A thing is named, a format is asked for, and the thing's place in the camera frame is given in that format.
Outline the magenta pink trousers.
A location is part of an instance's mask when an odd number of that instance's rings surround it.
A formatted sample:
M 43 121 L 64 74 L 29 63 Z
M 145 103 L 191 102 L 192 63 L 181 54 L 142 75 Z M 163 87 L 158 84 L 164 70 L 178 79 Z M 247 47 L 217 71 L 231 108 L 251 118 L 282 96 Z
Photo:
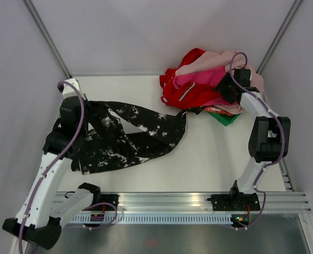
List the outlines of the magenta pink trousers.
M 178 75 L 173 79 L 173 85 L 175 88 L 180 88 L 186 83 L 197 83 L 202 85 L 209 85 L 215 88 L 225 75 L 225 67 L 219 66 L 204 71 Z

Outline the light pink trousers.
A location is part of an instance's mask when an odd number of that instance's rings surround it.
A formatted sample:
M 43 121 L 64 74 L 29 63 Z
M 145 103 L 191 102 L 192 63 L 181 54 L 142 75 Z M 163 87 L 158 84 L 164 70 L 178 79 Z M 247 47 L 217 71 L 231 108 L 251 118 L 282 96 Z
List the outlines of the light pink trousers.
M 263 77 L 256 73 L 253 65 L 248 63 L 243 55 L 238 55 L 237 51 L 227 50 L 223 52 L 206 51 L 198 59 L 191 63 L 186 63 L 179 67 L 175 72 L 175 77 L 183 74 L 190 74 L 193 72 L 199 72 L 208 70 L 211 68 L 224 66 L 226 73 L 230 70 L 246 68 L 251 71 L 251 86 L 259 90 L 259 93 L 264 93 L 264 80 Z

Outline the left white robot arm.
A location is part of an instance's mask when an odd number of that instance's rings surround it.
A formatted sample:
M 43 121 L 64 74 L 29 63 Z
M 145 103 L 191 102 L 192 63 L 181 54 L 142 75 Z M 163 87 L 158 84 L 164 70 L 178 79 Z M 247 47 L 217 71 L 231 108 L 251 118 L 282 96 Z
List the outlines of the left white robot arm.
M 17 237 L 18 253 L 23 242 L 51 249 L 66 224 L 85 208 L 97 210 L 102 204 L 101 189 L 81 184 L 57 208 L 52 208 L 56 192 L 88 133 L 86 97 L 76 78 L 57 85 L 64 98 L 60 117 L 46 137 L 40 167 L 30 192 L 15 217 L 5 219 L 3 230 Z

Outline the black white-splattered trousers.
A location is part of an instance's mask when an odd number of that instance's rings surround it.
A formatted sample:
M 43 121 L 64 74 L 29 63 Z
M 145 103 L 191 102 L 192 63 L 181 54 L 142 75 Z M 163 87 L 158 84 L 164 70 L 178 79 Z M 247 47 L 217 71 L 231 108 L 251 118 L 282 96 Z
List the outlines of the black white-splattered trousers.
M 71 169 L 83 175 L 102 173 L 164 156 L 183 138 L 186 114 L 202 111 L 202 107 L 192 107 L 169 115 L 123 102 L 90 101 L 88 121 L 92 129 Z

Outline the red trousers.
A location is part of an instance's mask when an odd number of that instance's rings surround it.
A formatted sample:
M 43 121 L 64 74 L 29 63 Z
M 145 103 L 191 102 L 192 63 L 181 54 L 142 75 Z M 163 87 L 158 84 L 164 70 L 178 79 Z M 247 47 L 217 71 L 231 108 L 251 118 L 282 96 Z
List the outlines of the red trousers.
M 205 51 L 194 48 L 189 51 L 182 59 L 177 68 L 168 68 L 163 75 L 159 77 L 159 84 L 162 88 L 161 101 L 167 106 L 187 109 L 190 107 L 214 106 L 226 104 L 220 93 L 216 92 L 209 85 L 196 83 L 186 83 L 180 88 L 175 88 L 173 79 L 176 70 L 184 64 L 188 64 L 198 59 Z

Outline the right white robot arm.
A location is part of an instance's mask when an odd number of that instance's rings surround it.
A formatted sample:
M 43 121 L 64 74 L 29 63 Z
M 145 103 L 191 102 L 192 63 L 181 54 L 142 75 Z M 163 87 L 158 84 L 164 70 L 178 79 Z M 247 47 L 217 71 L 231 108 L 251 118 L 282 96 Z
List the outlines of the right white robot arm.
M 215 90 L 226 101 L 239 103 L 254 119 L 248 142 L 250 159 L 228 196 L 230 207 L 239 210 L 247 204 L 248 197 L 258 192 L 257 184 L 266 169 L 287 155 L 291 121 L 270 109 L 259 90 L 251 86 L 249 69 L 235 69 L 226 74 Z

